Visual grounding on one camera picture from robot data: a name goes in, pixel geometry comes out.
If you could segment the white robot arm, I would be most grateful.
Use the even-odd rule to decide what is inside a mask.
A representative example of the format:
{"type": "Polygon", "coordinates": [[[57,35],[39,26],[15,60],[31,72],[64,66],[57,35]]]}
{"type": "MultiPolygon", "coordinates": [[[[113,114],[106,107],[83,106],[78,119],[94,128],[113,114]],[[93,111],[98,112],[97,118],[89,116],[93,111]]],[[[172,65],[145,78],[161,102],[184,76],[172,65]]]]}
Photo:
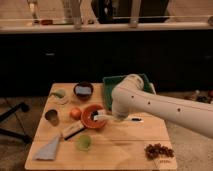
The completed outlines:
{"type": "Polygon", "coordinates": [[[147,93],[143,87],[143,79],[130,74],[113,88],[112,115],[117,120],[125,120],[134,109],[213,139],[213,105],[147,93]]]}

